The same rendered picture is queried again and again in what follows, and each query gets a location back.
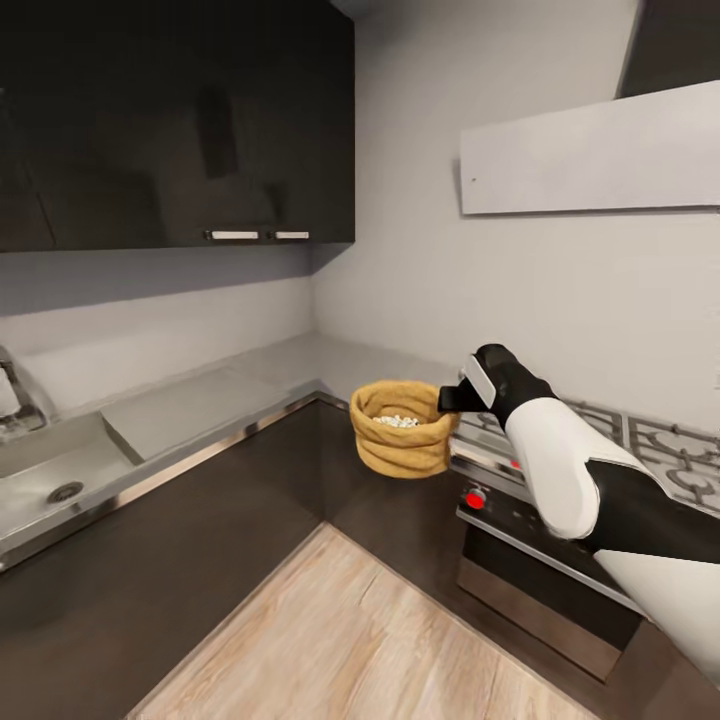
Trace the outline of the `popcorn bag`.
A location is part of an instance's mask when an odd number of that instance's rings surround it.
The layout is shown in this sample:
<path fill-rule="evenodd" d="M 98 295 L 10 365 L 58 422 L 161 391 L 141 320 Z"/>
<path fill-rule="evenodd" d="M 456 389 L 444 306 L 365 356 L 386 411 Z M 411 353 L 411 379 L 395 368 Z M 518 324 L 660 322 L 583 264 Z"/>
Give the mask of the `popcorn bag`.
<path fill-rule="evenodd" d="M 439 409 L 438 387 L 417 381 L 377 381 L 349 399 L 360 458 L 377 473 L 399 479 L 437 475 L 450 467 L 449 437 L 460 411 Z M 415 421 L 394 425 L 380 419 Z"/>

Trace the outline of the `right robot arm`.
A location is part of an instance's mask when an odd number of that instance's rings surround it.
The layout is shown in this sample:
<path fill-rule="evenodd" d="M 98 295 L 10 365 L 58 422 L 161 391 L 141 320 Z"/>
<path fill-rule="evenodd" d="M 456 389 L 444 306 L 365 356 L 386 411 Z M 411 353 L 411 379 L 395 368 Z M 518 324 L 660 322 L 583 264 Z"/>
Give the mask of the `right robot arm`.
<path fill-rule="evenodd" d="M 458 376 L 439 409 L 496 415 L 544 524 L 580 543 L 720 691 L 720 519 L 672 499 L 504 345 L 479 347 Z"/>

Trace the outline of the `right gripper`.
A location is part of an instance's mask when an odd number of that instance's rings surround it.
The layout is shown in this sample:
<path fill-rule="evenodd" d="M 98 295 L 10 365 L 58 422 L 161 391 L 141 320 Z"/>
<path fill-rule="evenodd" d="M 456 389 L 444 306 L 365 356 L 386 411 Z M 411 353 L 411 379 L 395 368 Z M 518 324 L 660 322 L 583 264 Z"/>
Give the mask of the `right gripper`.
<path fill-rule="evenodd" d="M 461 413 L 484 412 L 486 414 L 491 414 L 485 404 L 478 402 L 478 400 L 468 398 L 468 396 L 464 394 L 463 381 L 459 383 L 458 387 L 441 387 L 439 391 L 439 409 L 441 411 L 460 411 Z"/>

